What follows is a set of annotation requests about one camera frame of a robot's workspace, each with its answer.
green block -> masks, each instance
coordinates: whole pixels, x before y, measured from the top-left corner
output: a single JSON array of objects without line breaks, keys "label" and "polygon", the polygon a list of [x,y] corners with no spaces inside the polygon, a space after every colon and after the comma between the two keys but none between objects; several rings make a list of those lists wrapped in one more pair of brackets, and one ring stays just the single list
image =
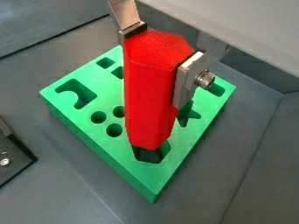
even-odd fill
[{"label": "green block", "polygon": [[54,115],[154,203],[235,87],[216,77],[210,92],[198,88],[192,104],[178,116],[187,115],[190,119],[180,119],[182,124],[175,121],[167,140],[170,152],[160,164],[151,164],[136,160],[127,141],[122,78],[123,49],[118,46],[52,83],[40,94]]}]

hole in green block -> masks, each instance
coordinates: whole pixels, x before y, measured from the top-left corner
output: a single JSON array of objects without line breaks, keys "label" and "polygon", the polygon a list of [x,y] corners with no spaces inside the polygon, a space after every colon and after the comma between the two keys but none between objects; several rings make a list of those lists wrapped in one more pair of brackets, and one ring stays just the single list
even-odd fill
[{"label": "hole in green block", "polygon": [[112,72],[111,72],[120,80],[124,79],[124,71],[123,67],[118,67]]},{"label": "hole in green block", "polygon": [[166,141],[156,150],[147,150],[134,145],[131,146],[135,153],[135,159],[151,164],[160,164],[164,160],[166,155],[171,151],[171,145],[168,141]]},{"label": "hole in green block", "polygon": [[98,98],[98,95],[75,79],[56,87],[55,91],[56,93],[71,91],[79,96],[74,105],[75,109],[83,109]]},{"label": "hole in green block", "polygon": [[126,108],[123,106],[115,107],[114,116],[118,118],[123,118],[126,116]]},{"label": "hole in green block", "polygon": [[218,85],[216,83],[214,83],[210,87],[210,90],[208,90],[214,95],[216,95],[218,97],[222,97],[224,92],[226,92],[226,89]]},{"label": "hole in green block", "polygon": [[188,101],[176,116],[178,122],[183,128],[187,127],[190,119],[202,119],[202,115],[192,110],[192,104],[194,101]]},{"label": "hole in green block", "polygon": [[107,126],[107,134],[111,137],[119,137],[123,133],[123,127],[118,123],[112,123]]},{"label": "hole in green block", "polygon": [[102,59],[99,62],[98,62],[98,65],[100,66],[100,67],[103,67],[103,68],[110,68],[114,64],[115,64],[116,62],[112,60],[112,59],[110,59],[110,58],[104,58],[104,59]]},{"label": "hole in green block", "polygon": [[98,111],[91,116],[91,121],[94,123],[103,123],[107,120],[107,114],[102,111]]}]

round hole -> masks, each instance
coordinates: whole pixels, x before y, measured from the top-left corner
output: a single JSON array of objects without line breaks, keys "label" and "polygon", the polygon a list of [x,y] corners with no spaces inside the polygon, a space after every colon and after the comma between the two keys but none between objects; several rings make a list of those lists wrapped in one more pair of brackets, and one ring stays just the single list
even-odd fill
[{"label": "round hole", "polygon": [[102,111],[98,111],[91,116],[91,121],[94,123],[103,123],[107,120],[107,114]]},{"label": "round hole", "polygon": [[118,123],[112,123],[107,126],[107,134],[111,137],[119,137],[123,133],[123,127]]},{"label": "round hole", "polygon": [[126,109],[124,109],[123,106],[115,107],[115,109],[114,109],[114,115],[118,118],[122,118],[122,117],[126,116]]}]

red block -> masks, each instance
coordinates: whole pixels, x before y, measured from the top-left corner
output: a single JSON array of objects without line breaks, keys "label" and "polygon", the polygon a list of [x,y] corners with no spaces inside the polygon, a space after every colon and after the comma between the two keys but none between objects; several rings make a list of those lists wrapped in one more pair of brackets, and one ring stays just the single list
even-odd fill
[{"label": "red block", "polygon": [[126,130],[134,146],[156,150],[171,135],[175,73],[194,50],[179,35],[144,31],[124,41]]}]

screw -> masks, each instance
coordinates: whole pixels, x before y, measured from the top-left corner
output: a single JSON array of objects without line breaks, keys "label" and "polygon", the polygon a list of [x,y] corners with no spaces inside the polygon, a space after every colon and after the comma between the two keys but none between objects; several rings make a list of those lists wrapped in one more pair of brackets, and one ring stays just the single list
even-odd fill
[{"label": "screw", "polygon": [[2,166],[7,166],[10,165],[11,161],[10,161],[10,158],[4,158],[2,161],[0,161],[0,165]]},{"label": "screw", "polygon": [[210,74],[210,70],[204,70],[196,77],[196,85],[203,89],[208,89],[215,81],[215,76]]}]

